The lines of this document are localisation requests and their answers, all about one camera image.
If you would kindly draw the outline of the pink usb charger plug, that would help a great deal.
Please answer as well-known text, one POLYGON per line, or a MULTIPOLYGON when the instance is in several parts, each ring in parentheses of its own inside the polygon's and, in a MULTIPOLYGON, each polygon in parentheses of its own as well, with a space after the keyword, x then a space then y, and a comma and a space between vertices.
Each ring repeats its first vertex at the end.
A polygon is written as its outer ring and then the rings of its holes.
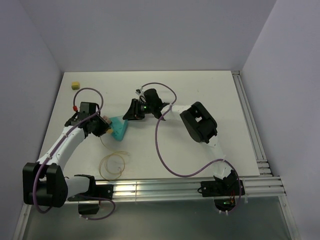
POLYGON ((112 121, 106 115, 104 115, 102 118, 108 125, 112 123, 112 121))

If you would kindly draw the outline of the teal triangular power strip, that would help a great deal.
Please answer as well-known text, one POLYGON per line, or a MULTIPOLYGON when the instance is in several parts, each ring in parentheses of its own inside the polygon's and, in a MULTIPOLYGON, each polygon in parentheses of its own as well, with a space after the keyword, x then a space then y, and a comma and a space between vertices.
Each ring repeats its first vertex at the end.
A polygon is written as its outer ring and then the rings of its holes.
POLYGON ((113 130, 111 135, 116 141, 121 142, 128 128, 128 120, 124 120, 122 116, 111 117, 110 120, 110 126, 113 130))

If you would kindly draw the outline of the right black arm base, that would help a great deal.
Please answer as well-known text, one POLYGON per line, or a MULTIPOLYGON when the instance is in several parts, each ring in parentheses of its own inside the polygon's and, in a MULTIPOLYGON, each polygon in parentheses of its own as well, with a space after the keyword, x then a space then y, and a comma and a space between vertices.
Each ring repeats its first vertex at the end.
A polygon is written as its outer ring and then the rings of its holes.
POLYGON ((236 209, 236 197, 244 196, 245 188, 242 180, 215 178, 215 180, 201 181, 197 192, 203 198, 213 198, 217 210, 227 214, 236 209))

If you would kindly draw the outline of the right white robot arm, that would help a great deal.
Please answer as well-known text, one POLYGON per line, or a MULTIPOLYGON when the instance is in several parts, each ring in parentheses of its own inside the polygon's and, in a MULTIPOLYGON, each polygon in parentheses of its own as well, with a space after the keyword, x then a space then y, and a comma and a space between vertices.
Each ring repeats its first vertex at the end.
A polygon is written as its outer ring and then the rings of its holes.
POLYGON ((130 106, 122 119, 139 121, 143 120, 148 114, 153 115, 157 119, 154 133, 155 149, 161 164, 169 173, 180 178, 190 178, 214 164, 217 165, 216 171, 213 174, 214 180, 212 181, 212 185, 201 186, 202 195, 206 197, 207 193, 210 193, 211 197, 227 195, 238 195, 241 197, 244 194, 244 187, 239 174, 235 167, 226 160, 218 143, 217 121, 201 102, 197 101, 191 105, 176 105, 177 95, 175 93, 173 94, 173 102, 164 102, 154 88, 145 91, 140 88, 136 90, 136 93, 138 94, 138 98, 131 100, 130 106), (218 157, 194 173, 179 174, 174 172, 162 158, 158 143, 160 122, 168 120, 181 121, 192 140, 198 144, 205 144, 210 149, 209 152, 217 154, 218 157))

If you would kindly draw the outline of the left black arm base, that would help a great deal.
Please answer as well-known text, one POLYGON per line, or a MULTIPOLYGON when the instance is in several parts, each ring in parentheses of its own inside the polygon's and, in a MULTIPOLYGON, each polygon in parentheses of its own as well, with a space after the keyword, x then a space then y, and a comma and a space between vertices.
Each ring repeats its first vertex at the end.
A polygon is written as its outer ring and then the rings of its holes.
POLYGON ((93 193, 80 193, 67 199, 68 202, 78 202, 78 213, 82 216, 92 218, 101 209, 102 202, 109 202, 112 205, 111 212, 115 209, 113 202, 114 185, 98 184, 93 193))

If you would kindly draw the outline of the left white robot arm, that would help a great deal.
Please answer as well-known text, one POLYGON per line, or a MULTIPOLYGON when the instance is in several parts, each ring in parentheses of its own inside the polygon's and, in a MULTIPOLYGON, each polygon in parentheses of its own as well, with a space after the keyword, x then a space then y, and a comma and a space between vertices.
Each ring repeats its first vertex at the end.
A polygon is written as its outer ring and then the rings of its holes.
POLYGON ((76 148, 92 134, 101 137, 111 129, 101 117, 101 106, 81 102, 80 108, 69 118, 54 145, 36 162, 28 162, 22 169, 23 201, 37 207, 60 208, 73 196, 86 200, 96 197, 95 177, 76 174, 67 179, 63 170, 76 148))

